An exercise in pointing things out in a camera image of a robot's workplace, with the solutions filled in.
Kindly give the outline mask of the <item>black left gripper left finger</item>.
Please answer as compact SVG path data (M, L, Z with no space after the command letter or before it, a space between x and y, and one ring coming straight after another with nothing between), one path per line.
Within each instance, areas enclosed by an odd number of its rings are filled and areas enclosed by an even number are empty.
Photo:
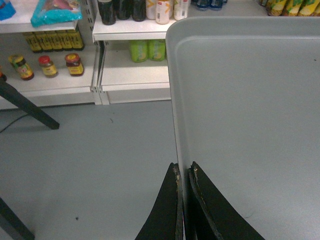
M184 238L183 187L179 165L170 163L160 190L137 240Z

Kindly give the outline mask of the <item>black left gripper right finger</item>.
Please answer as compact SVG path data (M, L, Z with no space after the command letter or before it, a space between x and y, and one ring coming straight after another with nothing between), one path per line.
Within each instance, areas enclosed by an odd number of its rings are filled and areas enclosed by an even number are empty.
M199 240L262 240L195 161L188 169L191 220Z

